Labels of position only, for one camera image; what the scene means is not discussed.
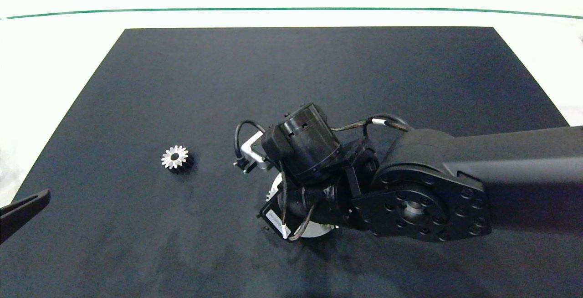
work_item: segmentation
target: robotic arm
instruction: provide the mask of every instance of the robotic arm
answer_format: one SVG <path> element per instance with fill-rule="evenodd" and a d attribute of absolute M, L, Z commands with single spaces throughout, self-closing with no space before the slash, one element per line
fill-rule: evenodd
<path fill-rule="evenodd" d="M 239 146 L 244 123 L 258 132 Z M 404 134 L 379 161 L 368 125 Z M 362 128 L 341 144 L 334 132 Z M 440 242 L 492 228 L 583 231 L 583 126 L 454 138 L 390 114 L 341 128 L 310 103 L 265 130 L 235 131 L 235 165 L 281 173 L 260 216 L 294 241 L 347 227 Z"/>

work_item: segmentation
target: white floor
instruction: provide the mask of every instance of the white floor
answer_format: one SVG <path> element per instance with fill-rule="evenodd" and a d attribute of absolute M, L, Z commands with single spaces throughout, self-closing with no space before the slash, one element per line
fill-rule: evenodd
<path fill-rule="evenodd" d="M 81 10 L 418 7 L 583 16 L 583 0 L 0 0 L 0 206 L 10 203 L 77 95 L 125 28 L 493 26 L 572 126 L 583 125 L 583 20 L 468 11 Z"/>

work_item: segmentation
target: green line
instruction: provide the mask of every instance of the green line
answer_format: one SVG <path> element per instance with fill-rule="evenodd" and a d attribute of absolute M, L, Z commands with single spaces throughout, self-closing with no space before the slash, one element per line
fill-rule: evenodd
<path fill-rule="evenodd" d="M 554 14 L 554 13 L 538 13 L 538 12 L 524 12 L 524 11 L 508 11 L 508 10 L 487 10 L 487 9 L 450 9 L 441 7 L 185 7 L 185 8 L 168 8 L 168 9 L 113 9 L 113 10 L 86 10 L 86 11 L 66 11 L 27 15 L 13 15 L 0 18 L 4 19 L 19 19 L 19 18 L 33 18 L 35 16 L 50 16 L 62 14 L 80 14 L 80 13 L 112 13 L 112 12 L 145 12 L 145 11 L 464 11 L 464 12 L 486 12 L 486 13 L 508 13 L 508 14 L 525 14 L 525 15 L 540 15 L 540 16 L 554 16 L 556 18 L 571 18 L 583 19 L 580 15 L 568 14 Z"/>

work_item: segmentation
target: gear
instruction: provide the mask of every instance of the gear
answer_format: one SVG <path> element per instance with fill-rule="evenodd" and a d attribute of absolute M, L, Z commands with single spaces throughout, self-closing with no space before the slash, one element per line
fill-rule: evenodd
<path fill-rule="evenodd" d="M 183 146 L 170 147 L 162 157 L 162 165 L 175 174 L 191 168 L 194 163 L 192 156 L 188 154 L 188 150 Z"/>

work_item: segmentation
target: black mat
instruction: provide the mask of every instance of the black mat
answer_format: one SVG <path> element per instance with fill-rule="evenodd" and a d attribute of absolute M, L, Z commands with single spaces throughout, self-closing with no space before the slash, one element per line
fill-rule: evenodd
<path fill-rule="evenodd" d="M 0 296 L 581 294 L 580 236 L 431 244 L 341 229 L 289 244 L 262 232 L 276 174 L 231 165 L 233 130 L 310 101 L 333 126 L 380 112 L 454 136 L 567 125 L 492 28 L 126 30 L 17 195 L 49 188 L 52 201 L 0 248 Z M 395 137 L 370 134 L 379 147 Z M 175 144 L 195 153 L 191 174 L 161 166 Z"/>

